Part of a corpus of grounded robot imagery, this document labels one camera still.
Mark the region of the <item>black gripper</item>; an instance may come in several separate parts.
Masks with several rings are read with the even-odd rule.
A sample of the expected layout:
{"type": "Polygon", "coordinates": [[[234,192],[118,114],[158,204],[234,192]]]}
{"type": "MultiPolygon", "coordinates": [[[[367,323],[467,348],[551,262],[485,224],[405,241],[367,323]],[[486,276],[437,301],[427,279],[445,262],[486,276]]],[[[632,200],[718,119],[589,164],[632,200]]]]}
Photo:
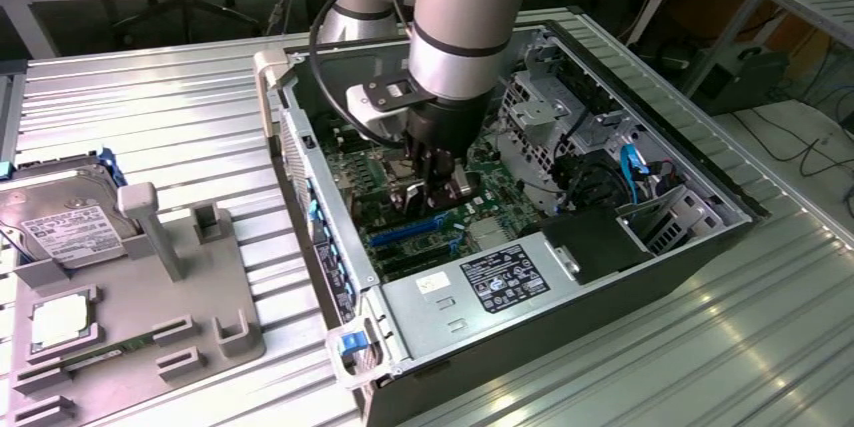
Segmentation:
{"type": "Polygon", "coordinates": [[[486,111],[486,94],[462,101],[437,98],[409,109],[405,142],[418,174],[451,175],[457,162],[467,158],[486,111]]]}

